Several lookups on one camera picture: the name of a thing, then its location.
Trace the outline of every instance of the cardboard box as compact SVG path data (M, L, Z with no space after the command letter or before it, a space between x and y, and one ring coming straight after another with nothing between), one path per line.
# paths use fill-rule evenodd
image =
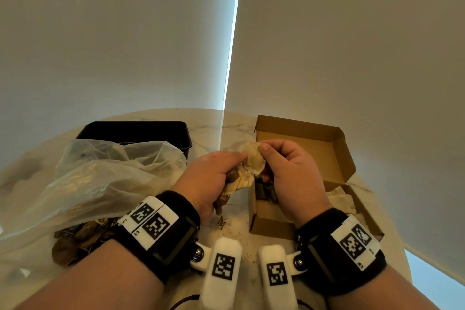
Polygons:
M346 185L355 173L355 164L340 128L297 120L259 115L255 125L257 141L288 139L298 143L315 159L326 191L342 186L351 195L358 212L362 212L370 231L379 240L384 236L352 188ZM255 184L249 192L250 233L267 237L295 240L296 229L281 208L269 201L257 199Z

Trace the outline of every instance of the fingernail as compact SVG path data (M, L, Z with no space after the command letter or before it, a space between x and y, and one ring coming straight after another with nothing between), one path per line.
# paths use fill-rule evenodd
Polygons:
M260 144L260 149L261 149L262 151L266 151L266 150L268 150L269 148L270 148L270 145L269 145L268 143L261 143L261 144Z

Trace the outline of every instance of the plastic bag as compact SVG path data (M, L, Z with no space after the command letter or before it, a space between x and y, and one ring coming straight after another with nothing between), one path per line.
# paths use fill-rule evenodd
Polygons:
M0 254L62 228L119 217L148 195L170 189L186 168L183 153L166 141L134 143L78 139L66 148L56 180L42 192L0 199Z

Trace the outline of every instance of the table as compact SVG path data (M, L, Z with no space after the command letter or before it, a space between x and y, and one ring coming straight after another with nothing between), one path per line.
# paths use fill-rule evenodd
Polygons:
M144 110L105 118L104 120L181 120L187 123L193 147L189 151L188 164L195 158L217 150L236 150L244 140L255 141L254 127L256 118L236 113L199 108L165 108ZM0 173L0 193L18 193L23 189L40 191L53 181L54 168L70 140L82 130L79 127L67 131L44 142L27 152L19 160ZM374 194L355 174L348 182L363 201L373 218L384 231L381 249L387 262L406 279L411 281L410 269L405 256L403 243L396 228L383 210ZM199 241L212 246L220 236L239 240L243 246L240 274L234 303L235 309L262 309L262 285L257 264L257 250L260 246L282 244L287 253L294 252L294 243L289 240L256 236L248 232L247 189L236 192L229 204L223 207L226 225L218 228L218 217L213 216L208 225L201 227ZM30 296L62 272L53 265L50 248L52 236L44 237L21 252L0 256L0 277L8 286L0 290L3 308L10 309ZM25 269L31 273L24 278ZM203 276L191 270L173 276L168 282L161 309L168 309L176 301L191 294L198 294ZM315 309L324 309L324 301L317 293L308 289L299 279L294 279L297 298L304 300ZM188 302L183 309L195 309L195 302Z

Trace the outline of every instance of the black container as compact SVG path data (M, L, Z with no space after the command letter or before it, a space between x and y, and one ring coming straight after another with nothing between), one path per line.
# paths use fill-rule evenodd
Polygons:
M184 156L192 147L189 130L184 122L92 122L85 126L77 139L111 141L120 145L148 141L167 141L179 148Z

